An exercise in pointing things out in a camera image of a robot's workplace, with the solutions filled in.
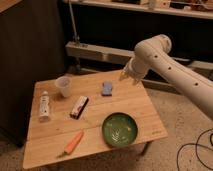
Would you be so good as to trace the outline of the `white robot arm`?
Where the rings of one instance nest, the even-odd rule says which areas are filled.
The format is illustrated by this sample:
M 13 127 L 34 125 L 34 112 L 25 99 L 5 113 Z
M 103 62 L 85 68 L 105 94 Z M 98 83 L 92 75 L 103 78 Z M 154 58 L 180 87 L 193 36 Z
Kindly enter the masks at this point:
M 120 79 L 131 77 L 137 84 L 151 69 L 213 120 L 213 82 L 173 60 L 168 55 L 171 48 L 171 39 L 164 34 L 138 42 Z

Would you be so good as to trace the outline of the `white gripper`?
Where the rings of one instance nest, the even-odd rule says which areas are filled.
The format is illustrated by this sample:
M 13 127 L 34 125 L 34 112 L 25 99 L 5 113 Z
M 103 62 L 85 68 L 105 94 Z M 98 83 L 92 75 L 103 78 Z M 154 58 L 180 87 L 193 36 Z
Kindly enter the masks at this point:
M 137 59 L 130 59 L 121 71 L 119 80 L 122 81 L 131 77 L 133 83 L 137 84 L 144 77 L 143 64 Z

